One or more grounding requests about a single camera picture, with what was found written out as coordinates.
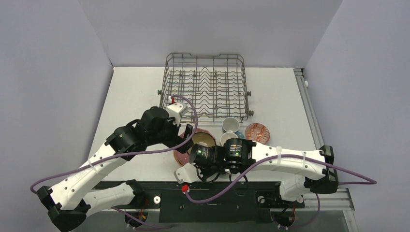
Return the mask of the dark brown glazed bowl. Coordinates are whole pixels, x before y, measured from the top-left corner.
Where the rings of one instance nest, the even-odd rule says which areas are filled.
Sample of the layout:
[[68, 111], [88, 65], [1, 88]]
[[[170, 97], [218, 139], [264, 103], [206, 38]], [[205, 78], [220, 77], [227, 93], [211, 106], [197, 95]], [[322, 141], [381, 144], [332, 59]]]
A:
[[206, 147], [213, 147], [216, 145], [214, 137], [206, 132], [195, 133], [192, 137], [192, 142], [194, 145], [198, 144]]

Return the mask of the grey wire dish rack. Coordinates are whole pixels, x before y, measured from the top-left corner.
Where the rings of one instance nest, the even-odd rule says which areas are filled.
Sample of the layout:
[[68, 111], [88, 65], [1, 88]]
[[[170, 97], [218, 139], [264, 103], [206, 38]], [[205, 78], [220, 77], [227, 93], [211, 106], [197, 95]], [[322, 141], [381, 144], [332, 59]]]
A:
[[244, 58], [239, 54], [170, 53], [157, 94], [162, 108], [171, 103], [172, 95], [189, 99], [199, 122], [222, 122], [227, 117], [244, 122], [254, 115]]

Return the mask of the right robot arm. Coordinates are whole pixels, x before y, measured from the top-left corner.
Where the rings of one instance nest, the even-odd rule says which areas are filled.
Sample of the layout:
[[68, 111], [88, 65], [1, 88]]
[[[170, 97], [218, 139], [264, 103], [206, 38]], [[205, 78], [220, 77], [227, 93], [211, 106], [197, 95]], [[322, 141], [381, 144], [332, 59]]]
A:
[[268, 146], [246, 139], [228, 139], [223, 146], [206, 147], [194, 144], [189, 163], [211, 174], [230, 173], [243, 178], [251, 171], [272, 171], [293, 174], [282, 180], [273, 192], [273, 201], [286, 206], [308, 192], [333, 194], [339, 182], [332, 167], [334, 151], [329, 145], [304, 151]]

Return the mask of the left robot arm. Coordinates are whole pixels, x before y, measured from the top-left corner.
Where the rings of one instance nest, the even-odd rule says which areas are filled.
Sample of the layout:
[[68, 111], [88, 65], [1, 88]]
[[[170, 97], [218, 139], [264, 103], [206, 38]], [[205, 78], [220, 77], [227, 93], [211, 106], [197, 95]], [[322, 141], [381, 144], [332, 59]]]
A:
[[51, 222], [60, 231], [69, 232], [102, 210], [119, 205], [142, 206], [145, 191], [135, 180], [99, 191], [94, 191], [94, 187], [136, 155], [145, 154], [149, 146], [162, 144], [169, 150], [187, 152], [193, 144], [192, 126], [186, 126], [183, 137], [178, 135], [187, 109], [186, 104], [178, 102], [166, 108], [151, 107], [140, 119], [115, 129], [78, 172], [51, 187], [39, 188], [36, 194], [48, 210]]

